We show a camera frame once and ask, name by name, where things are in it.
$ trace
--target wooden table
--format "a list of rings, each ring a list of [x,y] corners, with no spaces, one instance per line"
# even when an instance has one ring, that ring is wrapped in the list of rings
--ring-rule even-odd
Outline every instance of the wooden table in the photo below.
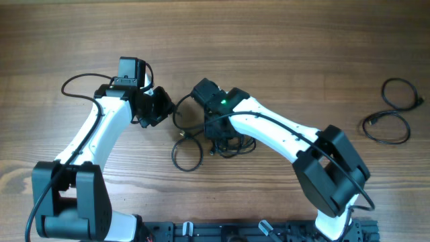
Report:
[[[380,86],[389,77],[408,79],[430,96],[429,10],[421,1],[1,6],[0,241],[23,241],[33,166],[53,160],[90,111],[89,102],[61,95],[60,86],[80,73],[115,75],[120,56],[148,61],[155,84],[174,102],[207,77],[303,125],[342,128],[372,173],[365,188],[376,211],[354,216],[378,220],[382,241],[428,241],[430,106],[404,114],[412,138],[400,146],[367,139],[359,124],[388,108]],[[92,95],[105,82],[84,78],[67,91]],[[407,89],[390,90],[410,102]],[[182,112],[184,125],[202,120],[192,100]],[[395,137],[404,128],[387,118],[375,132]],[[115,210],[174,222],[316,216],[290,163],[265,145],[223,159],[209,156],[210,143],[200,137],[204,164],[184,173],[170,159],[179,138],[171,118],[124,131],[104,171]],[[184,145],[178,157],[191,167],[197,153]],[[32,236],[45,241],[35,229]]]

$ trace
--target wooden tabletop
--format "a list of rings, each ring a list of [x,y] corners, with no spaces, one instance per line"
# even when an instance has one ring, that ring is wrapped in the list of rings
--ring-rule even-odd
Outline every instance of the wooden tabletop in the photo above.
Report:
[[[192,1],[0,7],[0,241],[23,241],[32,209],[31,172],[52,161],[76,135],[91,109],[65,97],[62,83],[80,73],[115,75],[120,56],[148,61],[155,85],[174,102],[204,77],[239,87],[295,122],[343,129],[372,176],[365,188],[382,241],[430,238],[430,105],[402,114],[410,141],[388,146],[366,138],[362,118],[389,107],[380,87],[402,77],[430,97],[430,4],[421,1]],[[105,79],[82,78],[67,91],[84,95]],[[390,87],[390,98],[411,92]],[[182,124],[202,120],[192,100]],[[394,119],[372,130],[402,136]],[[115,210],[145,221],[283,221],[314,219],[296,175],[281,155],[258,143],[249,154],[210,156],[184,173],[171,162],[180,138],[171,118],[156,127],[130,125],[104,170]],[[183,145],[184,167],[198,150]],[[358,204],[365,204],[360,198]],[[34,241],[46,241],[32,231]]]

